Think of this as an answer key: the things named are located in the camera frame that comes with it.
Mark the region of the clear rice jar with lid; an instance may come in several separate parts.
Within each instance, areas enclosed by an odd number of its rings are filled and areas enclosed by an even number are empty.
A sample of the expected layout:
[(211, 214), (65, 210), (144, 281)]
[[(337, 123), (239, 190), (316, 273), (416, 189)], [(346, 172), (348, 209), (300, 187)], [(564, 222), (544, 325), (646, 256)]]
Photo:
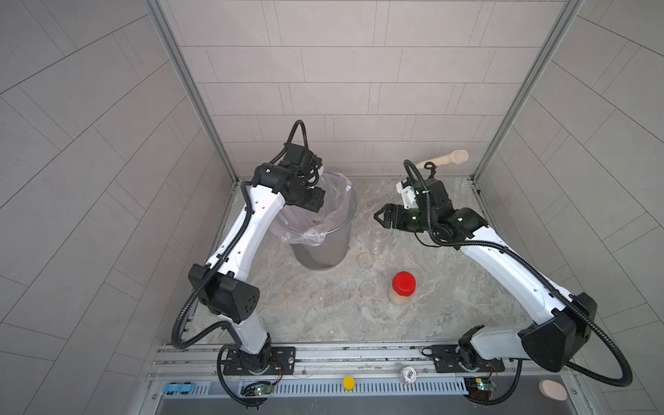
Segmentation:
[(370, 252), (376, 256), (382, 255), (386, 250), (389, 236), (390, 233), (387, 229), (379, 228), (373, 230), (370, 239)]

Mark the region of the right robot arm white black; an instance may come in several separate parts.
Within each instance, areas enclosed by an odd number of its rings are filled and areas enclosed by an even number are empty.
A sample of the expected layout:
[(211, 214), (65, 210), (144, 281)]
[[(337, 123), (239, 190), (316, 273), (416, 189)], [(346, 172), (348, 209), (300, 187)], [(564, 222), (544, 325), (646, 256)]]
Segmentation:
[[(388, 203), (373, 216), (385, 229), (426, 234), (428, 247), (450, 247), (462, 252), (489, 272), (522, 305), (532, 319), (523, 327), (487, 328), (477, 325), (458, 341), (458, 362), (467, 372), (479, 370), (481, 361), (516, 361), (513, 383), (496, 399), (467, 401), (480, 406), (496, 406), (515, 392), (524, 361), (557, 373), (570, 368), (597, 382), (612, 387), (628, 387), (633, 371), (621, 349), (595, 322), (597, 304), (588, 294), (578, 295), (554, 283), (518, 252), (515, 252), (473, 209), (455, 209), (444, 184), (434, 176), (436, 166), (425, 164), (430, 176), (424, 178), (410, 160), (404, 161), (406, 178), (399, 183), (402, 204)], [(575, 354), (595, 335), (611, 352), (621, 369), (613, 378), (593, 372), (572, 362)]]

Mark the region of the grey mesh waste bin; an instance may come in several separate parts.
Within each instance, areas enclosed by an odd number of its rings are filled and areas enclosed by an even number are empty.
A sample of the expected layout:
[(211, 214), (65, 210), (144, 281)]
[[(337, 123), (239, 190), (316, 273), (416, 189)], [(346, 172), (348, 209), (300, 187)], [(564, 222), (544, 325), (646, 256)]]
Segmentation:
[(290, 246), (306, 268), (323, 271), (339, 265), (349, 250), (352, 221), (357, 208), (356, 191), (349, 179), (326, 172), (318, 186), (325, 191), (317, 213), (286, 206), (274, 221), (274, 233)]

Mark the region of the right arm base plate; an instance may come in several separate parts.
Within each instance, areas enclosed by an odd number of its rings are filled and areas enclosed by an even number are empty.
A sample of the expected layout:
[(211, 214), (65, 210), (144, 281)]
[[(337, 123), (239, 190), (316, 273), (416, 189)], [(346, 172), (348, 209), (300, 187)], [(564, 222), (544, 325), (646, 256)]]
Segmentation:
[(472, 347), (459, 344), (438, 344), (422, 350), (425, 357), (433, 360), (437, 373), (489, 373), (504, 372), (501, 359), (482, 359)]

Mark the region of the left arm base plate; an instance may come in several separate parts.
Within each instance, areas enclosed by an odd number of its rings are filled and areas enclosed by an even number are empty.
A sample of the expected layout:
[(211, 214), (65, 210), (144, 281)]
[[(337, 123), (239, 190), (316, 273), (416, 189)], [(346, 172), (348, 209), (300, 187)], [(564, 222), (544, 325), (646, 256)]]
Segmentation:
[(295, 358), (294, 347), (269, 347), (259, 354), (229, 349), (222, 355), (222, 373), (226, 376), (292, 375)]

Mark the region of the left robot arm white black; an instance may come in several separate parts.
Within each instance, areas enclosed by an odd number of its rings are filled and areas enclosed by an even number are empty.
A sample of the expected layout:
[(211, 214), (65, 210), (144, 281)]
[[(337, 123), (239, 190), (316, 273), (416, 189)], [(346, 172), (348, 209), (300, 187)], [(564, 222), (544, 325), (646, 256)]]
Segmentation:
[[(294, 143), (298, 131), (306, 131), (302, 120), (294, 123), (278, 155), (257, 167), (251, 180), (240, 184), (244, 213), (209, 261), (203, 266), (193, 266), (193, 290), (171, 331), (171, 344), (175, 349), (186, 349), (217, 329), (231, 334), (234, 345), (221, 348), (216, 371), (227, 395), (245, 408), (260, 408), (267, 401), (266, 390), (275, 386), (271, 382), (257, 381), (250, 386), (251, 396), (238, 395), (230, 389), (222, 371), (231, 363), (262, 373), (275, 363), (271, 359), (271, 337), (255, 311), (259, 289), (247, 283), (253, 258), (271, 223), (284, 207), (295, 206), (316, 213), (324, 204), (325, 192), (317, 185), (323, 173), (323, 161), (310, 150), (307, 142)], [(184, 340), (183, 327), (195, 301), (209, 307), (219, 320)]]

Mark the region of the red lidded rice jar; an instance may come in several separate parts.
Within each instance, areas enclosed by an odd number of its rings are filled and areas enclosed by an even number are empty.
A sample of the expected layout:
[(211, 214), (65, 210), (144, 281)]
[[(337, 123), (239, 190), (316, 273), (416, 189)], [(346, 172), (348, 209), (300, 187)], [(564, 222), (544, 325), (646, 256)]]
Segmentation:
[(388, 290), (388, 298), (393, 304), (407, 304), (413, 298), (417, 290), (415, 276), (407, 271), (397, 273)]

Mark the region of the clear jar lid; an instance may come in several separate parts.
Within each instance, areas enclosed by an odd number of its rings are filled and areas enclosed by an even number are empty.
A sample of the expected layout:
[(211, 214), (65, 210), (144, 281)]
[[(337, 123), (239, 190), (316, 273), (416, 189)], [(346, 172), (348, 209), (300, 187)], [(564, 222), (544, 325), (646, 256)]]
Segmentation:
[(369, 252), (361, 252), (357, 258), (357, 264), (361, 269), (371, 269), (374, 266), (375, 258)]
[(363, 297), (373, 297), (376, 292), (376, 284), (373, 281), (364, 280), (360, 283), (359, 290)]

